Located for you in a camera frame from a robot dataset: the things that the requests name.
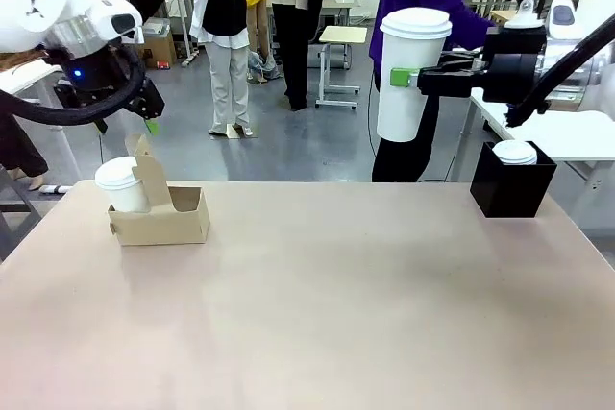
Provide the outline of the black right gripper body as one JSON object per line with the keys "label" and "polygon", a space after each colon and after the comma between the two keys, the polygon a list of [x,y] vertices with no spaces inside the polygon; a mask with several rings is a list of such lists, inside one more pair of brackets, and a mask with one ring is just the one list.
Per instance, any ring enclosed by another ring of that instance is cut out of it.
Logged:
{"label": "black right gripper body", "polygon": [[520,104],[534,85],[538,56],[547,43],[544,26],[487,30],[482,49],[486,63],[482,99],[490,103]]}

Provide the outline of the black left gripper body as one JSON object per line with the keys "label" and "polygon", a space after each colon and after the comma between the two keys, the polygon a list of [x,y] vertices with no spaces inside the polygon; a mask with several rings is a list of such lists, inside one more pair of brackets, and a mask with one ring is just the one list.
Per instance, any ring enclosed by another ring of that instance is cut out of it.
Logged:
{"label": "black left gripper body", "polygon": [[59,66],[75,90],[94,92],[111,87],[114,92],[89,106],[67,109],[44,109],[45,121],[95,121],[126,107],[140,91],[145,67],[134,49],[109,45],[97,52],[70,60],[64,51],[48,50],[44,61]]}

